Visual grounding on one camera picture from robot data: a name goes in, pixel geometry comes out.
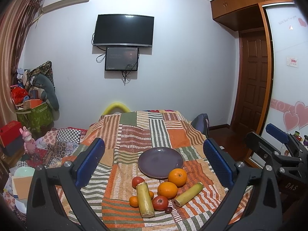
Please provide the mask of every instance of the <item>brown curtain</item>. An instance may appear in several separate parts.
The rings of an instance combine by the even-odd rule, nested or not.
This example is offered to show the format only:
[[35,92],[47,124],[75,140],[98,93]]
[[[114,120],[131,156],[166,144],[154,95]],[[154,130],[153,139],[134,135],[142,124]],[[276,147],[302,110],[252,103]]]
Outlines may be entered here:
[[13,0],[0,19],[0,127],[16,120],[10,85],[40,1]]

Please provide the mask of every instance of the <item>television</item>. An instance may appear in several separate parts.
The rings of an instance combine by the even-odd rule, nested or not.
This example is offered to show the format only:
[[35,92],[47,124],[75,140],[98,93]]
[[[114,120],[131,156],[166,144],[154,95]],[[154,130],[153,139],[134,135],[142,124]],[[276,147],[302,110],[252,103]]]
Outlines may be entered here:
[[98,15],[93,46],[152,47],[154,17],[138,15]]
[[107,47],[105,56],[106,71],[137,71],[139,48]]

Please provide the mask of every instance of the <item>red tomato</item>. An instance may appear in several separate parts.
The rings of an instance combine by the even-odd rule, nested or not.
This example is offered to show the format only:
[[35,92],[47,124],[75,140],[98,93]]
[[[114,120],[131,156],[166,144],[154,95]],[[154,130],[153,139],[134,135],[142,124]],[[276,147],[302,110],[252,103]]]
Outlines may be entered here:
[[145,180],[139,176],[134,177],[131,181],[131,186],[136,189],[137,185],[141,182],[144,182]]
[[155,210],[164,211],[168,207],[168,199],[165,196],[156,196],[152,200],[152,204]]

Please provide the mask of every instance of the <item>pile of clutter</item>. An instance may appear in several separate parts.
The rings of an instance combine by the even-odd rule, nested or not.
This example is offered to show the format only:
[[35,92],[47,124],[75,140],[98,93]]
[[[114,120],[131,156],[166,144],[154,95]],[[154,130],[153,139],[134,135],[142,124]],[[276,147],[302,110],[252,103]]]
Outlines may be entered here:
[[43,102],[54,110],[59,110],[59,103],[55,94],[51,61],[30,71],[17,69],[16,85],[11,86],[12,100],[17,110],[32,109]]

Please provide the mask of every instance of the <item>blue gripper pad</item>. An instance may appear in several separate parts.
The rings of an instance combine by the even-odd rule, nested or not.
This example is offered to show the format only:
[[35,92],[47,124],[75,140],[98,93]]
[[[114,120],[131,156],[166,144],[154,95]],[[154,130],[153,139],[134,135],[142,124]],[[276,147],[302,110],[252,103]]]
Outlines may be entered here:
[[281,143],[288,143],[289,142],[289,135],[282,131],[281,129],[277,128],[273,124],[267,124],[265,128],[266,132],[273,136],[275,139],[280,141]]
[[105,143],[95,138],[86,151],[81,152],[74,161],[72,176],[78,189],[85,187],[105,153]]
[[214,169],[221,185],[231,189],[237,174],[234,166],[235,161],[232,157],[225,151],[222,151],[212,138],[204,141],[203,152]]

